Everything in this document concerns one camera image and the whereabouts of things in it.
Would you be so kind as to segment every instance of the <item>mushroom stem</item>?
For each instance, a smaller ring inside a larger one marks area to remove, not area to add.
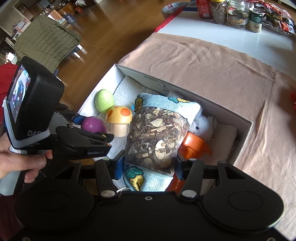
[[[127,127],[127,124],[111,123],[111,133],[116,137],[125,137]]]

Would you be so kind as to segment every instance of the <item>device screen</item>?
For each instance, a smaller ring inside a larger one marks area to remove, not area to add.
[[[25,70],[24,66],[21,65],[14,79],[11,91],[8,95],[9,105],[14,122],[16,122],[17,120],[17,116],[20,111],[20,106],[22,105],[22,101],[24,99],[30,81],[31,78],[28,72]]]

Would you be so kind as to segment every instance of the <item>jar of nuts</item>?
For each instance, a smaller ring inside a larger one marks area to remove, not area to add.
[[[210,7],[215,23],[224,24],[227,21],[227,1],[210,0]]]

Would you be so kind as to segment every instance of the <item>green egg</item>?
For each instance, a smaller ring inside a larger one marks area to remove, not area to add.
[[[115,100],[109,90],[102,89],[96,94],[96,108],[99,112],[106,114],[113,106],[115,106]]]

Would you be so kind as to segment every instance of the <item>red canister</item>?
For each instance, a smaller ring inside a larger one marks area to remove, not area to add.
[[[196,0],[196,5],[197,5],[198,14],[200,18],[203,18],[203,19],[213,18],[209,0]]]

